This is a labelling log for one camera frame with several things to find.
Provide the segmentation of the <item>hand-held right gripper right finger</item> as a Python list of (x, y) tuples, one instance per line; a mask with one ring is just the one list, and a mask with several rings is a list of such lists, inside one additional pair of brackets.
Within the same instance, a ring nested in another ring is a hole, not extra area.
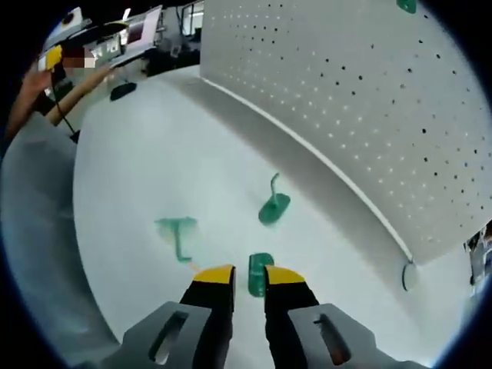
[(387, 368), (374, 334), (332, 304), (320, 304), (304, 277), (265, 270), (265, 334), (276, 368)]

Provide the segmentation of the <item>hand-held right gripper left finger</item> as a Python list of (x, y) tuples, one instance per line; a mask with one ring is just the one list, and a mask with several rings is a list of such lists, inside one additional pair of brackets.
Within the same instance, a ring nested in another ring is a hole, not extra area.
[(130, 328), (121, 347), (124, 368), (223, 368), (232, 338), (235, 266), (196, 274), (169, 301)]

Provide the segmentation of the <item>person's left hand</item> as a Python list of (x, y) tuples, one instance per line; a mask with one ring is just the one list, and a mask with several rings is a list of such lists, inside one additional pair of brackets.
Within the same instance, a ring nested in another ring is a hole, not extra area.
[(50, 71), (28, 71), (22, 81), (20, 95), (35, 100), (51, 84)]

